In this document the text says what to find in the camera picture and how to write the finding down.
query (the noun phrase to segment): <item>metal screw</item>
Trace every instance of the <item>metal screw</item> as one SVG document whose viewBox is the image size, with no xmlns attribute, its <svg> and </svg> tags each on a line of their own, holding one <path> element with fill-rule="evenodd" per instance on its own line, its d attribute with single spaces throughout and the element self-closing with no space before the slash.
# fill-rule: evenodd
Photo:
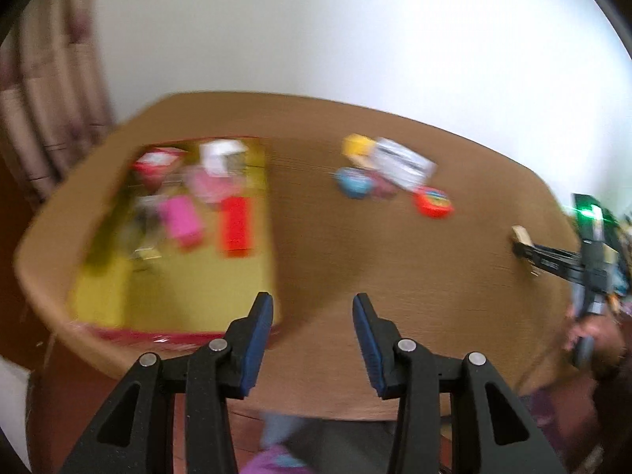
<svg viewBox="0 0 632 474">
<path fill-rule="evenodd" d="M 487 359 L 483 353 L 470 353 L 468 355 L 468 360 L 474 365 L 484 365 Z"/>
<path fill-rule="evenodd" d="M 397 343 L 397 347 L 402 351 L 410 352 L 415 351 L 417 344 L 415 344 L 414 340 L 411 339 L 402 339 Z"/>
<path fill-rule="evenodd" d="M 158 357 L 154 353 L 145 353 L 140 357 L 138 363 L 140 363 L 143 367 L 150 367 L 154 363 L 158 361 Z"/>
<path fill-rule="evenodd" d="M 228 342 L 224 339 L 213 339 L 209 342 L 211 351 L 223 351 L 228 347 Z"/>
</svg>

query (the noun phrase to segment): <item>person's arm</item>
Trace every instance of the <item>person's arm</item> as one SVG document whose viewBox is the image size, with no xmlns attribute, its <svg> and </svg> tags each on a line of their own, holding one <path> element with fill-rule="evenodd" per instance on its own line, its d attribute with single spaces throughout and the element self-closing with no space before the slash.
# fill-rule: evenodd
<svg viewBox="0 0 632 474">
<path fill-rule="evenodd" d="M 591 370 L 598 384 L 593 401 L 604 448 L 598 472 L 632 472 L 632 356 L 610 314 L 590 316 L 573 326 L 566 348 L 572 349 L 577 338 L 588 335 L 595 339 Z"/>
</svg>

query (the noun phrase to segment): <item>blue round object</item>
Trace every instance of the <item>blue round object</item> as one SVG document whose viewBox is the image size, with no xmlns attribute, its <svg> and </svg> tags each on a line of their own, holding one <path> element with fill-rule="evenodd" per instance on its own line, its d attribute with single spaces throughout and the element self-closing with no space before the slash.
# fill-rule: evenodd
<svg viewBox="0 0 632 474">
<path fill-rule="evenodd" d="M 364 174 L 361 169 L 343 167 L 336 171 L 338 185 L 350 198 L 362 199 L 373 189 L 373 179 Z"/>
</svg>

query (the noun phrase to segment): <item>hand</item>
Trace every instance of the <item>hand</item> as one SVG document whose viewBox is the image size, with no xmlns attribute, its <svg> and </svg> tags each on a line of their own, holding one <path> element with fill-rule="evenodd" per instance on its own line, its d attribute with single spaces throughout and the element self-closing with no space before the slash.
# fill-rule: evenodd
<svg viewBox="0 0 632 474">
<path fill-rule="evenodd" d="M 626 346 L 617 321 L 608 310 L 605 315 L 589 315 L 574 322 L 566 337 L 564 349 L 572 351 L 580 337 L 595 339 L 591 369 L 595 378 L 601 378 L 621 362 Z"/>
</svg>

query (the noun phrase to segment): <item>wooden table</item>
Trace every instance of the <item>wooden table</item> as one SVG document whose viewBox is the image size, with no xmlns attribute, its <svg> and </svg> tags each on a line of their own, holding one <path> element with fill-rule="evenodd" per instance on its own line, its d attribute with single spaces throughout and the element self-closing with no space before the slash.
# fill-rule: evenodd
<svg viewBox="0 0 632 474">
<path fill-rule="evenodd" d="M 385 136 L 437 163 L 448 219 L 421 216 L 408 193 L 347 199 L 331 177 L 342 138 Z M 394 418 L 369 385 L 353 331 L 352 297 L 435 353 L 482 351 L 526 392 L 566 369 L 554 342 L 567 284 L 533 276 L 511 253 L 511 226 L 534 241 L 577 247 L 548 187 L 529 169 L 457 135 L 388 113 L 273 94 L 169 96 L 123 124 L 70 174 L 34 219 L 16 271 L 37 314 L 68 347 L 121 376 L 143 351 L 73 324 L 68 293 L 120 176 L 141 145 L 207 136 L 266 137 L 283 322 L 264 356 L 250 406 L 296 415 Z"/>
</svg>

